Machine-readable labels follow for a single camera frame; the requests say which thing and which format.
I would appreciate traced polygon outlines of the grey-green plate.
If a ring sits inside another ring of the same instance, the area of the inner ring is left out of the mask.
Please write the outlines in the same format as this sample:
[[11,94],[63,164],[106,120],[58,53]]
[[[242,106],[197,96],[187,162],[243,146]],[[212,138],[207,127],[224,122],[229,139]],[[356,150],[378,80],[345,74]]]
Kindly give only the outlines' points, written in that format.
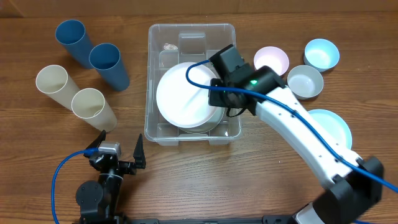
[[215,128],[222,120],[223,115],[224,115],[224,108],[216,107],[214,115],[207,122],[194,128],[180,128],[180,129],[187,133],[205,133]]

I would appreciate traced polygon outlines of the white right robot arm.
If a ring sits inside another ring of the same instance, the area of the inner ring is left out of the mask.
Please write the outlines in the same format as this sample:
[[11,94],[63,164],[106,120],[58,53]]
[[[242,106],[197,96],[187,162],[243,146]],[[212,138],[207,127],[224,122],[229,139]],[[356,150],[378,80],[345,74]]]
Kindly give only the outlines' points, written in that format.
[[384,167],[338,143],[299,103],[271,68],[215,66],[211,105],[248,109],[275,129],[307,163],[325,191],[290,223],[353,223],[382,196]]

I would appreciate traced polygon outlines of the light blue plate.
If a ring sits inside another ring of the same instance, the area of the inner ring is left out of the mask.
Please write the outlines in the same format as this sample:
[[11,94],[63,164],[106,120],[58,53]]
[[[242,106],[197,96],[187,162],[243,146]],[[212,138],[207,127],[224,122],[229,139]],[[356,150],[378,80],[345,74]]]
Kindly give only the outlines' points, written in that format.
[[351,130],[343,118],[332,111],[324,109],[310,110],[308,113],[340,144],[344,144],[347,149],[352,148],[353,137]]

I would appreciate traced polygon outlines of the cream cup front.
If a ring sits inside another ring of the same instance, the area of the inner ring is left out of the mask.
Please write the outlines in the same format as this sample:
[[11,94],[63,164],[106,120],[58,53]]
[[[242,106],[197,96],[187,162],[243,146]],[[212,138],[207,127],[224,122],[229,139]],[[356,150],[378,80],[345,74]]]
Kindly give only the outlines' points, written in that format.
[[117,118],[102,92],[94,88],[80,90],[72,99],[73,113],[92,127],[106,132],[117,126]]

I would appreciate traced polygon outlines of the pink plate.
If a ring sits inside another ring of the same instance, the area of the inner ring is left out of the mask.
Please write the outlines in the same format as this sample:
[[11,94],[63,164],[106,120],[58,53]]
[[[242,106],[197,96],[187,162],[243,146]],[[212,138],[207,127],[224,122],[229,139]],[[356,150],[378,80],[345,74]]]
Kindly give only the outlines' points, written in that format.
[[193,62],[183,62],[168,69],[160,79],[156,91],[157,107],[161,115],[179,128],[202,128],[217,125],[224,109],[209,105],[209,90],[190,84],[191,81],[208,86],[216,75],[206,66],[190,68]]

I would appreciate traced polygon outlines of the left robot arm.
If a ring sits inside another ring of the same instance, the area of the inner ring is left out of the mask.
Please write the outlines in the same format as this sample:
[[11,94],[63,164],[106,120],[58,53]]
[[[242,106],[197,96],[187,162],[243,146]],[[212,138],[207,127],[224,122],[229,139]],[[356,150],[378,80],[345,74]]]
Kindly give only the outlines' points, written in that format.
[[131,223],[122,212],[117,211],[123,177],[135,175],[138,169],[146,168],[143,137],[139,135],[133,152],[133,162],[122,161],[118,142],[106,140],[106,131],[87,147],[93,152],[83,155],[90,166],[99,172],[97,181],[89,180],[76,191],[76,202],[80,206],[79,223]]

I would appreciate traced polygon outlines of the light blue bowl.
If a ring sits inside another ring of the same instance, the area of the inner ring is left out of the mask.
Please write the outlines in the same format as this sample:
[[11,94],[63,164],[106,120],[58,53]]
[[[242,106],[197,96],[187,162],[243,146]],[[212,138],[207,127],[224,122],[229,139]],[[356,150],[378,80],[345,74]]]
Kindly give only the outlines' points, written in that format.
[[338,64],[340,52],[337,46],[327,39],[313,39],[305,46],[303,61],[319,72],[325,72]]

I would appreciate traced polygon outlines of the pink bowl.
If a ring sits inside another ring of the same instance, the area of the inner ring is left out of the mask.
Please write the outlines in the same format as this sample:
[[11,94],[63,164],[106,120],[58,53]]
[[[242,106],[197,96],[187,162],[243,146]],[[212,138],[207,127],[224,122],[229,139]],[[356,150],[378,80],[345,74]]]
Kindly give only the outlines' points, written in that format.
[[287,54],[278,47],[263,47],[254,56],[254,67],[256,70],[263,66],[268,66],[279,76],[282,76],[287,71],[289,65]]

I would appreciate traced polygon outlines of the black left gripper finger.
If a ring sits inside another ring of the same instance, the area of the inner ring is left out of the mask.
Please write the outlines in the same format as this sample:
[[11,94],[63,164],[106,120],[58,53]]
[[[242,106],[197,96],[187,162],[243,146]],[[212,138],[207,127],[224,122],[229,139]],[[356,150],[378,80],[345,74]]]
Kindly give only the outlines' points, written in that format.
[[99,145],[106,139],[106,131],[102,130],[102,132],[99,134],[99,136],[87,146],[86,149],[93,149],[93,148],[98,148]]
[[144,142],[142,134],[139,135],[134,153],[134,165],[136,169],[145,169],[146,168],[146,157],[144,154]]

